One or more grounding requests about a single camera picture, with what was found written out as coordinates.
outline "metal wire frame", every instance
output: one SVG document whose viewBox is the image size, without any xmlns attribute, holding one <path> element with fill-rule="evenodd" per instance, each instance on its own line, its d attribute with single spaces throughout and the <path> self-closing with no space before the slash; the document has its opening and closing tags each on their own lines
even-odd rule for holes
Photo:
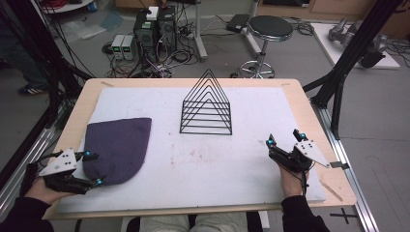
<svg viewBox="0 0 410 232">
<path fill-rule="evenodd" d="M 229 99 L 209 69 L 183 100 L 180 133 L 232 135 Z"/>
</svg>

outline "stool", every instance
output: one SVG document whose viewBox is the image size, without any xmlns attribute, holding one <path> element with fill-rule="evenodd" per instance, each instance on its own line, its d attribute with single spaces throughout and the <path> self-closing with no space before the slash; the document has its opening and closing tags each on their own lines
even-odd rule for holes
<svg viewBox="0 0 410 232">
<path fill-rule="evenodd" d="M 263 74 L 269 74 L 275 77 L 274 69 L 264 63 L 266 55 L 266 47 L 269 41 L 284 42 L 292 37 L 293 27 L 286 20 L 269 15 L 255 16 L 248 22 L 248 31 L 254 37 L 264 40 L 261 52 L 258 55 L 257 61 L 247 61 L 241 66 L 239 72 L 243 77 L 247 78 L 263 78 Z"/>
</svg>

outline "shoe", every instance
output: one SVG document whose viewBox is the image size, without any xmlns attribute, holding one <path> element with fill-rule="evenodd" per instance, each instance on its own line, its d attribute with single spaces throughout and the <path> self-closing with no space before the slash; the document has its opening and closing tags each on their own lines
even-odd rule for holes
<svg viewBox="0 0 410 232">
<path fill-rule="evenodd" d="M 35 89 L 31 88 L 29 85 L 25 85 L 24 87 L 18 89 L 18 93 L 22 96 L 35 96 L 40 94 L 46 94 L 48 93 L 48 90 Z"/>
</svg>

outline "device box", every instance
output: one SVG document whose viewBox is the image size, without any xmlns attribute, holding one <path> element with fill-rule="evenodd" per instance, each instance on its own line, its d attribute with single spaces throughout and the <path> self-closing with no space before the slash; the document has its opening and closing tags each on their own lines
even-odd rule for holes
<svg viewBox="0 0 410 232">
<path fill-rule="evenodd" d="M 147 14 L 147 20 L 150 20 L 150 21 L 157 20 L 159 7 L 149 7 L 148 11 L 150 11 L 150 13 Z"/>
<path fill-rule="evenodd" d="M 226 30 L 240 33 L 247 25 L 249 14 L 235 14 L 226 25 Z"/>
<path fill-rule="evenodd" d="M 124 59 L 123 52 L 121 50 L 121 44 L 126 36 L 124 35 L 117 35 L 114 39 L 114 42 L 111 44 L 112 51 L 114 52 L 114 57 L 117 60 Z"/>
<path fill-rule="evenodd" d="M 124 60 L 133 60 L 133 58 L 135 58 L 136 45 L 132 35 L 127 35 L 124 38 L 121 44 L 121 50 L 123 51 Z"/>
<path fill-rule="evenodd" d="M 138 55 L 139 57 L 145 55 L 151 62 L 158 62 L 157 46 L 160 36 L 158 22 L 147 20 L 146 15 L 146 12 L 139 12 L 133 26 Z"/>
<path fill-rule="evenodd" d="M 162 40 L 162 51 L 172 52 L 177 50 L 175 7 L 171 6 L 160 10 L 158 17 Z"/>
</svg>

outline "pants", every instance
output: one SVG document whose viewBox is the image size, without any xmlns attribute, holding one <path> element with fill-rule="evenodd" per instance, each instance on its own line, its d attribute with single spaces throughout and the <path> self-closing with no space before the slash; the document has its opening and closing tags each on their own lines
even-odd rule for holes
<svg viewBox="0 0 410 232">
<path fill-rule="evenodd" d="M 142 217 L 140 232 L 248 232 L 246 213 L 202 214 L 190 230 L 188 216 Z"/>
<path fill-rule="evenodd" d="M 0 19 L 0 57 L 23 73 L 29 87 L 48 89 L 48 81 L 12 31 Z"/>
</svg>

